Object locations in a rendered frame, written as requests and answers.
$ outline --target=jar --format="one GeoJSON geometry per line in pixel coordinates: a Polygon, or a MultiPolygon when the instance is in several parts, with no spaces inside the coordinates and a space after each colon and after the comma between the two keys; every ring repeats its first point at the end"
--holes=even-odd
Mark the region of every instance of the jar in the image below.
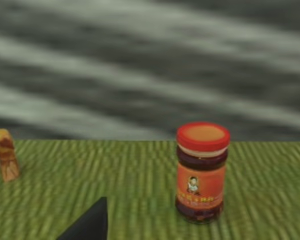
{"type": "Polygon", "coordinates": [[[192,122],[177,130],[175,206],[188,221],[216,220],[224,206],[230,133],[220,125],[192,122]]]}

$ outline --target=red lid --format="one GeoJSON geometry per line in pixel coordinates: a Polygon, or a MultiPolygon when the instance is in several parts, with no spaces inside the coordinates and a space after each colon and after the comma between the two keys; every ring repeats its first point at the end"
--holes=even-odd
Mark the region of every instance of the red lid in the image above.
{"type": "Polygon", "coordinates": [[[182,147],[196,152],[215,152],[230,143],[229,131],[210,122],[191,122],[177,130],[176,140],[182,147]]]}

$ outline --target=orange label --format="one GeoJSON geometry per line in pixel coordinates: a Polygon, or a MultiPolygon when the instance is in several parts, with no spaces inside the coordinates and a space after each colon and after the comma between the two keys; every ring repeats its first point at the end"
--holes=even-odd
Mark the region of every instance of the orange label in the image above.
{"type": "Polygon", "coordinates": [[[195,171],[178,164],[177,198],[185,206],[206,210],[220,205],[224,198],[226,167],[195,171]]]}

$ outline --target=green mat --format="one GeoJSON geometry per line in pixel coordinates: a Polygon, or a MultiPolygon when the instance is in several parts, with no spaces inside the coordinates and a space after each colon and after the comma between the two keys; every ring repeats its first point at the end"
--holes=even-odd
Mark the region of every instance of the green mat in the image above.
{"type": "Polygon", "coordinates": [[[175,143],[17,141],[21,177],[0,176],[0,240],[55,240],[108,197],[108,240],[300,240],[300,142],[230,146],[219,221],[174,207],[175,143]]]}

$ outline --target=glass jar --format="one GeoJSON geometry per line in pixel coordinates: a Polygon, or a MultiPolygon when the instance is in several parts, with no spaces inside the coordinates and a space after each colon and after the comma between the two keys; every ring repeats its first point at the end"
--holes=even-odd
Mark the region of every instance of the glass jar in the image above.
{"type": "Polygon", "coordinates": [[[214,123],[192,122],[178,129],[175,206],[188,221],[205,224],[220,216],[229,143],[228,130],[214,123]]]}

